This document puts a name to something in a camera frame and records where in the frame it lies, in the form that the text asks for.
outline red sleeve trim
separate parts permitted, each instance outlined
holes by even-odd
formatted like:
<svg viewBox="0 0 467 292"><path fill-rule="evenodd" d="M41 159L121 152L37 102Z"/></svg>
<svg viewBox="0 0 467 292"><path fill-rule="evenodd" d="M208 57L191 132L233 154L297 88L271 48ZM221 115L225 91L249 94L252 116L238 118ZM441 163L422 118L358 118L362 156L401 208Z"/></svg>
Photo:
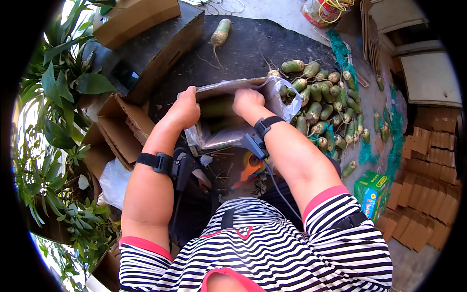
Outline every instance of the red sleeve trim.
<svg viewBox="0 0 467 292"><path fill-rule="evenodd" d="M123 237L122 239L120 239L119 241L119 246L121 246L122 244L129 244L129 245L133 245L137 248L140 248L140 249L145 249L145 250L148 250L148 251L152 251L160 256L163 256L165 257L166 259L168 259L169 261L173 262L173 258L172 258L172 255L169 253L168 250L166 250L165 248L163 248L162 246L158 245L158 244L155 244L154 242L151 242L149 240L146 240L146 239L142 239L142 238L139 238L139 237L134 237L134 236L126 236L126 237Z"/></svg>
<svg viewBox="0 0 467 292"><path fill-rule="evenodd" d="M305 219L308 214L314 210L319 204L322 202L338 195L348 194L349 191L344 185L336 185L330 187L327 190L320 192L316 197L314 197L306 206L305 211L303 212L302 220L303 220L303 227L305 228Z"/></svg>
<svg viewBox="0 0 467 292"><path fill-rule="evenodd" d="M201 292L207 292L207 279L212 273L219 273L223 275L229 275L235 280L237 280L243 288L245 288L248 292L265 292L263 288L261 288L257 283L253 280L243 276L240 273L231 270L230 268L220 268L220 269L212 269L210 270L203 278L203 283L201 285Z"/></svg>

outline wrist strap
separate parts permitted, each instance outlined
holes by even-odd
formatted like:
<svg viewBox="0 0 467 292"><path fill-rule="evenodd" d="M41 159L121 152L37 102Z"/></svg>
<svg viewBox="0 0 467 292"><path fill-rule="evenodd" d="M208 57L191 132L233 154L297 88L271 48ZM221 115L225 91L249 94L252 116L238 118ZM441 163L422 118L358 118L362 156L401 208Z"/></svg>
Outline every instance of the wrist strap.
<svg viewBox="0 0 467 292"><path fill-rule="evenodd" d="M167 154L159 152L157 155L140 153L136 163L151 166L155 172L170 176L172 173L173 158Z"/></svg>
<svg viewBox="0 0 467 292"><path fill-rule="evenodd" d="M258 134L261 140L264 140L264 135L266 135L266 133L269 132L269 130L271 130L271 125L280 121L285 120L278 116L272 116L266 119L261 118L259 119L259 121L256 122L253 128L255 129L255 132Z"/></svg>

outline black cable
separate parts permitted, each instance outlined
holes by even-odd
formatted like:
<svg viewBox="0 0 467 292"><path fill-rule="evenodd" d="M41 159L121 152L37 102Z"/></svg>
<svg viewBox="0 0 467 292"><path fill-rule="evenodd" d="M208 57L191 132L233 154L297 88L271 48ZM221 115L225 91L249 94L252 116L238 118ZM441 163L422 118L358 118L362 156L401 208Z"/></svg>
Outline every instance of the black cable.
<svg viewBox="0 0 467 292"><path fill-rule="evenodd" d="M272 173L271 168L269 167L269 164L268 164L268 163L266 162L266 160L264 160L264 159L263 159L263 163L266 165L266 168L268 169L268 173L269 173L269 175L271 176L272 182L274 183L274 186L276 187L277 192L279 193L279 195L281 195L282 199L283 199L284 202L287 204L287 206L289 206L289 208L292 210L292 212L295 214L295 216L296 216L297 218L299 218L300 221L301 221L301 220L302 220L302 217L300 217L300 216L295 212L295 210L292 208L292 206L289 204L289 202L286 200L286 198L284 197L284 195L282 195L281 191L279 190L279 187L277 186L276 181L274 180L273 173Z"/></svg>
<svg viewBox="0 0 467 292"><path fill-rule="evenodd" d="M175 222L177 221L178 207L180 206L180 202L182 200L182 194L183 192L179 192L177 206L175 207L174 220L172 221L172 228L170 229L170 234L169 234L170 253L172 253L172 234L174 234L174 227L175 227Z"/></svg>

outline plastic bag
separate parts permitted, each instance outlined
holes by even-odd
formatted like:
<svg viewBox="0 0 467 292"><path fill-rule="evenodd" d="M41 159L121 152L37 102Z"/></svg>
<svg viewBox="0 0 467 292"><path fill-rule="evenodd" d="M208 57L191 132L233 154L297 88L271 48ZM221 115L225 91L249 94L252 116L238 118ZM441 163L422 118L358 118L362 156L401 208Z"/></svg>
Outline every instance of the plastic bag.
<svg viewBox="0 0 467 292"><path fill-rule="evenodd" d="M200 87L198 91L215 88L216 91L235 94L235 91L239 88L255 89L264 96L266 101L265 107L282 117L288 123L290 123L291 119L298 113L302 106L300 94L295 90L292 84L285 79L277 76L270 76L262 85L252 85L244 81L246 81L246 79L222 81L214 85ZM279 95L279 89L282 85L286 85L296 93L292 103L287 106L282 102ZM253 127L250 125L233 126L212 135L209 129L202 127L200 122L198 122L193 127L185 130L185 135L202 149L211 149L224 145L241 146L240 140L246 133L254 133Z"/></svg>
<svg viewBox="0 0 467 292"><path fill-rule="evenodd" d="M131 171L127 171L116 158L107 162L102 172L99 183L102 187L104 201L120 210L123 208L123 198L127 190Z"/></svg>

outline stack of cardboard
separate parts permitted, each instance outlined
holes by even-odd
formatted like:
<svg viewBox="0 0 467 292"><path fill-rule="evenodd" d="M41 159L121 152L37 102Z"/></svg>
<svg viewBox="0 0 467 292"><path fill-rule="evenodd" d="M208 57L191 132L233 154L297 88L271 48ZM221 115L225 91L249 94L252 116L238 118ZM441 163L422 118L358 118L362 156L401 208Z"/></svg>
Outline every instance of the stack of cardboard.
<svg viewBox="0 0 467 292"><path fill-rule="evenodd" d="M403 148L406 172L392 184L387 209L375 224L386 242L393 237L417 252L426 244L443 248L461 193L453 152L455 112L419 109L418 127Z"/></svg>

